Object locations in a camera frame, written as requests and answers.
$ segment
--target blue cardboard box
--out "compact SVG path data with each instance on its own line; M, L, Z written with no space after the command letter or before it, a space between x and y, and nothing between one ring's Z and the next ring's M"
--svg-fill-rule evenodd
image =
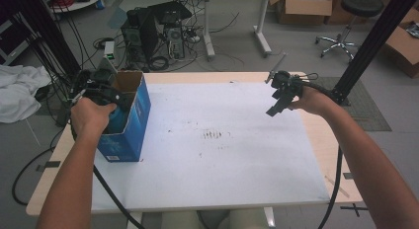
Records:
M151 107L145 79L142 72L118 72L113 86L132 104L124 131L102 134L98 149L109 162L138 162Z

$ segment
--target cardboard box on floor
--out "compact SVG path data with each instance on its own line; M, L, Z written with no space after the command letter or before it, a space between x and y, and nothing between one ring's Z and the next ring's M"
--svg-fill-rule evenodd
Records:
M332 0L270 0L276 4L278 22L292 25L321 25L332 13Z
M419 11L416 9L406 14L382 49L409 77L419 78L419 38L405 31L412 21L419 23Z
M145 79L142 72L118 72L113 86L132 100L122 133L102 134L98 149L108 162L138 162L150 112Z
M332 14L324 21L328 25L347 25L351 22L353 15L346 12L342 6L342 0L332 0ZM368 18L358 18L355 23L361 24L368 20Z

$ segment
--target black metal pole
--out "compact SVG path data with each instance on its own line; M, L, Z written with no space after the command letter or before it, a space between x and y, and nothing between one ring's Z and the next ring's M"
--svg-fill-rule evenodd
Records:
M391 0L332 93L341 104L416 0Z
M65 74L70 79L76 76L80 66L42 0L3 0L1 4L20 12L31 29L41 35Z

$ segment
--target computer tower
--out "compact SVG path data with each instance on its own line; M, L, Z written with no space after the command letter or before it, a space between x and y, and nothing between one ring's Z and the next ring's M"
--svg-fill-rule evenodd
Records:
M128 19L121 26L128 60L148 62L158 43L158 33L151 10L137 8L126 12Z
M169 57L173 59L185 58L182 27L169 27L165 29Z

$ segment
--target chair base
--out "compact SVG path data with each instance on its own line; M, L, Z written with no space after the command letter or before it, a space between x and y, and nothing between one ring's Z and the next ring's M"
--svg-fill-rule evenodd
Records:
M321 39L326 40L326 41L330 41L330 42L333 43L330 47L324 49L321 52L320 57L323 57L332 48L341 47L345 51L345 53L349 56L349 62L351 62L354 59L354 55L351 53L351 51L348 50L347 46L353 46L353 47L356 47L356 48L359 48L360 46L353 43L353 42L344 41L344 40L341 39L341 37L342 36L340 34L336 37L336 39L327 38L327 37L316 37L315 38L315 43L319 43Z

